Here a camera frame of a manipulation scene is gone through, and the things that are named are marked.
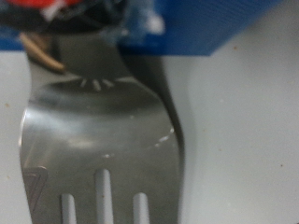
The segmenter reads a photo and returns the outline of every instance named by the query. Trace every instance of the red object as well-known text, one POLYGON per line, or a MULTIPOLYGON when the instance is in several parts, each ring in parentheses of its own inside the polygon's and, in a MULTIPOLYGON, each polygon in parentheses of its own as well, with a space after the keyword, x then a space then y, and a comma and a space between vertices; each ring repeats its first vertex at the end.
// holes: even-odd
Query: red object
MULTIPOLYGON (((9 3, 19 7, 44 8, 52 5, 55 0, 7 0, 9 3)), ((68 6, 82 2, 83 0, 64 0, 68 6)))

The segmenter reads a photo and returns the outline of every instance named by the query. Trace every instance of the white countertop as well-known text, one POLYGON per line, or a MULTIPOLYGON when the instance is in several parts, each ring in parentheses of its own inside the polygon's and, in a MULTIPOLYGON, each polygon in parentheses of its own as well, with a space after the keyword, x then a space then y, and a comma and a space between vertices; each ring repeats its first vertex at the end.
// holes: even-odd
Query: white countertop
MULTIPOLYGON (((285 1, 211 57, 164 57, 186 143, 181 223, 299 222, 298 12, 285 1)), ((0 80, 0 223, 27 224, 23 53, 0 53, 0 80)))

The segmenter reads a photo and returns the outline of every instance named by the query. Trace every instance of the white surface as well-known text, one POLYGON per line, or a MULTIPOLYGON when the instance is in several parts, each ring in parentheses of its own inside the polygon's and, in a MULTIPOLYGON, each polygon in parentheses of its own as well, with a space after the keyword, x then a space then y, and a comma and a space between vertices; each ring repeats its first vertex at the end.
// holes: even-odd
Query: white surface
POLYGON ((186 140, 183 224, 299 222, 299 2, 211 57, 164 58, 186 140))
POLYGON ((29 224, 21 179, 19 136, 30 93, 30 77, 22 52, 0 53, 0 223, 29 224))

